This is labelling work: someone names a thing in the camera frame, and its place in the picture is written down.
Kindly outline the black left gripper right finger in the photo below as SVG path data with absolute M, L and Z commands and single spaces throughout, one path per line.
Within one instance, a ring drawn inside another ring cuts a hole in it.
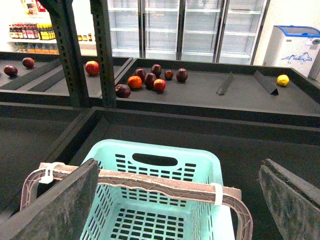
M 271 159 L 258 173 L 267 207 L 284 240 L 320 238 L 320 189 Z

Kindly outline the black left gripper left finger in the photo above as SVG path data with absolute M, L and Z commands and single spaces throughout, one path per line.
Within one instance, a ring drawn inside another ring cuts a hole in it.
M 78 240 L 98 185 L 98 163 L 90 159 L 0 225 L 2 240 Z

